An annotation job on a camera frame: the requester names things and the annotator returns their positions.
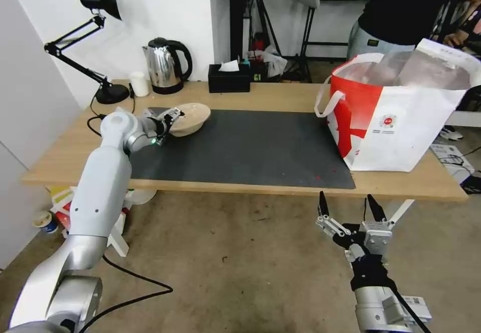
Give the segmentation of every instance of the lamp arm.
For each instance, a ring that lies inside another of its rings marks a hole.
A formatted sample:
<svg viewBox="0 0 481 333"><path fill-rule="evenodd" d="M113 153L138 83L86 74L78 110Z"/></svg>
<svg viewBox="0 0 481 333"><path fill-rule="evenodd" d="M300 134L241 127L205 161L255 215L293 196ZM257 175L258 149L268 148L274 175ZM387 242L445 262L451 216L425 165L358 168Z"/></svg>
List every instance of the lamp arm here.
<svg viewBox="0 0 481 333"><path fill-rule="evenodd" d="M85 67L83 67L82 65L80 65L79 63L76 63L75 61L73 61L72 59L70 58L67 58L65 55L62 54L62 51L65 50L66 48L72 46L73 44L75 43L78 43L80 40L83 40L85 39L86 37L90 36L91 34L97 32L98 30L102 29L104 27L104 22L105 22L105 17L101 16L101 15L94 15L93 18L91 18L89 21L87 21L86 23L80 25L79 27L73 29L72 31L66 33L65 35L59 37L58 39L50 42L50 43L46 43L44 48L45 48L45 51L47 53L49 53L50 55L56 57L57 59L63 61L64 63L70 65L72 68L74 69L77 69L78 71L80 71L81 73L87 75L89 78L95 80L96 82L98 82L99 84L103 85L104 83L105 84L110 84L107 80L107 77L105 76L101 76L95 72L93 72L92 70L90 69L87 69ZM97 25L97 27L91 31L89 31L88 33L85 33L83 34L82 36L76 38L76 39L73 39L71 40L68 44L62 46L62 47L59 47L59 45L61 45L62 43L65 43L65 39L68 38L69 36L71 36L72 34L76 33L77 31L79 31L80 29L83 29L84 27L88 26L89 24L91 23L94 23Z"/></svg>

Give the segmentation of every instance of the tissue box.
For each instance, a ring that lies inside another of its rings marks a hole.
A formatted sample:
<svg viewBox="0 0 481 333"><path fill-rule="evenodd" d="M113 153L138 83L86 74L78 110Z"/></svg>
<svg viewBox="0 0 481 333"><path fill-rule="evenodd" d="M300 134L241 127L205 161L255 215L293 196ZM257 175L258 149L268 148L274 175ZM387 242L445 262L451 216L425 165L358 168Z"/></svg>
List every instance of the tissue box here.
<svg viewBox="0 0 481 333"><path fill-rule="evenodd" d="M240 93L251 91L249 66L239 64L238 72L220 72L220 64L209 65L210 93Z"/></svg>

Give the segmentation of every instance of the sneaker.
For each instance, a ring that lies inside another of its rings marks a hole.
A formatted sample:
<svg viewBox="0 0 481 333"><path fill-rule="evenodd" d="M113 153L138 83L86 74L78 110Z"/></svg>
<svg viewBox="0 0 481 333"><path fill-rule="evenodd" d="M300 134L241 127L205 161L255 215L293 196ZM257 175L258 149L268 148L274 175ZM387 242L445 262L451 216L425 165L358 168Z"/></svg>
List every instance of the sneaker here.
<svg viewBox="0 0 481 333"><path fill-rule="evenodd" d="M457 140L461 140L462 138L464 138L464 136L457 132L451 125L445 125L439 135L447 140L451 140L451 141L457 141Z"/></svg>

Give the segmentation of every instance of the bag handle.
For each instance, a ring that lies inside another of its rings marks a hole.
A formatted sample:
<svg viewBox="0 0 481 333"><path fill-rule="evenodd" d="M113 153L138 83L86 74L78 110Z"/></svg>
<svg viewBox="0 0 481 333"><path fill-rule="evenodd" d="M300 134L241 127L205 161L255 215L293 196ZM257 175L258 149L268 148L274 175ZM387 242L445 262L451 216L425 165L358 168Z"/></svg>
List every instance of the bag handle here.
<svg viewBox="0 0 481 333"><path fill-rule="evenodd" d="M319 103L321 102L321 99L324 95L324 91L326 89L326 86L327 86L327 81L331 78L331 76L328 76L327 79L324 81L323 85L321 86L321 88L319 89L319 92L317 93L317 98L316 98L316 103L314 105L314 112L316 113L316 116L318 118L325 118L327 117L329 114L331 114L333 111L334 111L334 108L336 107L337 103L339 102L339 100L344 100L346 99L346 94L344 94L343 92L337 90L332 96L331 96L331 99L329 100L329 102L327 103L326 105L326 108L324 109L324 112L321 113L319 112Z"/></svg>

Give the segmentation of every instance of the wooden table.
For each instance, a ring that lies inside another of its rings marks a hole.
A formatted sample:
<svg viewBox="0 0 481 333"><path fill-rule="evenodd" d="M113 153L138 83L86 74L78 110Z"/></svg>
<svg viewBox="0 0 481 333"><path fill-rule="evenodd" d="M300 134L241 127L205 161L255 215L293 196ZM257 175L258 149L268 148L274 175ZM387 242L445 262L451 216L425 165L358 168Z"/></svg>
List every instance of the wooden table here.
<svg viewBox="0 0 481 333"><path fill-rule="evenodd" d="M135 113L145 108L172 107L183 103L200 102L212 109L257 111L312 112L318 84L252 83L250 93L210 94L207 83L190 82L178 93L158 95L151 93L135 99ZM131 111L132 100L118 104ZM115 106L94 104L97 113L108 114ZM23 177L26 184L50 186L76 186L89 154L99 146L100 137L93 134L86 121L93 114L86 109L69 127L34 167ZM467 195L428 151L410 173L402 172L352 172L355 189L323 189L326 195L404 199L434 199L463 201ZM132 179L131 188L182 190L227 193L258 193L287 195L318 195L319 188L260 186L246 184L222 184L184 181L160 181Z"/></svg>

